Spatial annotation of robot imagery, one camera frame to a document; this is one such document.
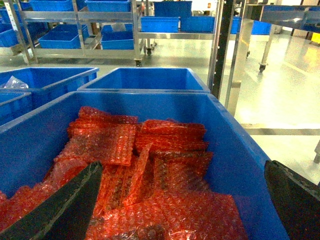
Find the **blue crate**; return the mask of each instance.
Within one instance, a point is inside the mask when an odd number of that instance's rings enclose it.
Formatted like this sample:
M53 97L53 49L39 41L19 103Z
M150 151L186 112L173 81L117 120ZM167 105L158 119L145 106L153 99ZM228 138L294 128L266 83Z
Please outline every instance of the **blue crate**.
M31 9L31 5L28 2L20 2L20 5L21 5L22 10L30 10ZM17 18L18 18L19 22L21 23L22 20L21 20L20 13L18 11L17 4L13 4L13 7L15 9L15 13L16 13ZM3 6L0 8L0 15L2 16L2 20L5 23L8 23L8 24L10 23L10 18L9 18L6 7Z
M237 34L238 32L238 26L239 26L239 17L238 16L234 16L233 17L233 21L232 21L232 25L231 25L231 34Z
M72 33L78 34L78 26L76 24L59 24L58 26L53 28L51 30L51 32L52 31L54 31L54 32L72 32ZM84 40L86 40L88 37L90 37L87 25L82 25L82 35L83 35Z
M0 47L9 48L18 43L17 35L11 24L0 24Z
M192 1L161 1L153 4L156 17L184 18L192 16Z
M35 40L39 34L46 32L49 29L46 22L29 22L28 30L32 40Z
M254 21L252 26L252 35L269 35L271 30L271 23Z
M80 91L210 93L189 68L120 67L81 86Z
M76 91L83 84L97 77L96 67L26 67L0 72L0 85L11 76L28 84L29 88L14 89L15 92L31 92L33 108L40 107L63 94ZM12 91L2 88L1 91Z
M180 30L182 32L212 33L214 31L215 18L213 16L181 17Z
M178 17L144 16L141 18L141 32L144 33L177 33Z
M124 26L125 26L125 30L127 30L127 31L134 30L134 25L132 23L125 24Z
M86 0L90 12L130 12L130 0Z
M32 111L30 92L1 91L0 88L0 126Z
M48 25L44 22L29 22L28 29L32 40L36 39L40 33L48 29ZM24 40L28 42L27 34L23 26L21 26ZM18 39L12 25L9 23L0 23L0 47L9 48L17 45Z
M204 124L204 140L214 152L205 176L211 189L233 195L250 240L289 240L264 178L269 157L222 104L205 93L77 91L31 111L0 127L2 192L11 197L19 187L42 181L68 141L67 127L82 106L138 116L139 121L170 118Z
M104 50L133 50L134 35L132 31L105 32L101 39Z
M72 0L30 0L34 11L73 12ZM85 0L76 0L78 10L86 6Z
M80 49L80 39L77 32L50 31L39 38L43 49Z

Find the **yellow object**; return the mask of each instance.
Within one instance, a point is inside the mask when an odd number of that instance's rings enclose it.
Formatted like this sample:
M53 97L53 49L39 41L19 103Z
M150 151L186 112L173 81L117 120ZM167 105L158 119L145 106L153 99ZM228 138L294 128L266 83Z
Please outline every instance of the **yellow object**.
M311 41L320 44L320 33L313 33Z

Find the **floor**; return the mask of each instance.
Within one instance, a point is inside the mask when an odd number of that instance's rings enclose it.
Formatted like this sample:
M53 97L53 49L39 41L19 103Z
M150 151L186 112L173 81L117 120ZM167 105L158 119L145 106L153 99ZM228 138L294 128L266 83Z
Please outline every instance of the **floor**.
M211 42L205 40L157 40L144 67L191 68L207 83ZM273 39L268 66L259 73L266 42L250 43L235 118L245 124L320 124L320 47L287 34ZM233 42L229 44L225 76L228 78ZM22 57L0 57L0 71L23 68ZM41 59L42 67L98 67L102 76L117 67L135 67L133 60ZM270 159L277 160L315 184L320 164L313 163L320 136L252 136Z

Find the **shelf tier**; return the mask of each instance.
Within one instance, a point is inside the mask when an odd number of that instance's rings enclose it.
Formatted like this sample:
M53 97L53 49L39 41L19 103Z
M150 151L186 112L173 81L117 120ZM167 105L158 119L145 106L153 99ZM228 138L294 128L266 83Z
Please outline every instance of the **shelf tier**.
M68 58L68 59L135 59L135 50L103 50L92 49L100 43L101 35L98 34L90 44L85 45L85 49L51 49L35 47L37 58ZM140 53L144 47L145 40L139 43Z
M320 33L320 6L246 6L246 19Z
M0 47L0 56L15 56L24 51L22 44L17 44L11 47Z
M96 11L23 11L22 16L27 22L48 23L132 23L131 12L96 12Z
M177 32L177 33L167 33L167 32L139 32L138 37L140 39L186 39L186 40L213 40L213 33L187 33L187 32ZM252 41L267 42L269 35L252 35ZM236 35L231 34L230 41L236 40Z

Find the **wheel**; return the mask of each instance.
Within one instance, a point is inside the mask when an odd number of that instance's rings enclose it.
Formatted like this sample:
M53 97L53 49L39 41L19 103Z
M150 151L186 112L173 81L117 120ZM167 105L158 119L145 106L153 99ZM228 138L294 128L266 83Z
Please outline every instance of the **wheel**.
M142 67L142 63L141 63L140 60L136 60L135 61L135 65L136 65L137 68L141 68Z
M266 70L266 65L260 65L259 71L262 73L264 70Z

